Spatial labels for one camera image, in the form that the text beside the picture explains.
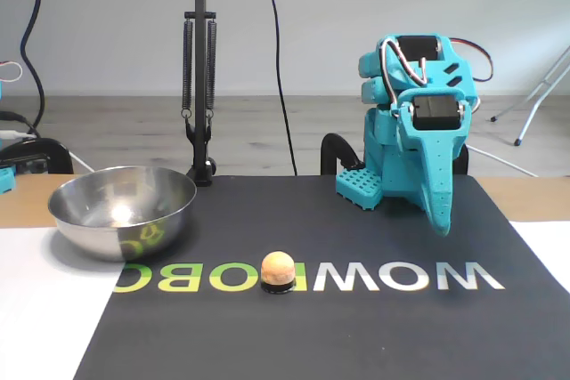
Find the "teal gripper black servo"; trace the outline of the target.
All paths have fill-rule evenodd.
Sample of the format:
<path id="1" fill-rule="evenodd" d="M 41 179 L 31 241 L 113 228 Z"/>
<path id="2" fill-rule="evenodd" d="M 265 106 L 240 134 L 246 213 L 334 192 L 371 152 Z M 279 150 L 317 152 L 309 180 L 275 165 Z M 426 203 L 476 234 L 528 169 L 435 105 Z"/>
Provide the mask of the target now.
<path id="1" fill-rule="evenodd" d="M 451 228 L 452 162 L 466 142 L 472 108 L 457 88 L 412 88 L 395 108 L 397 152 L 419 194 L 427 218 L 440 236 Z"/>

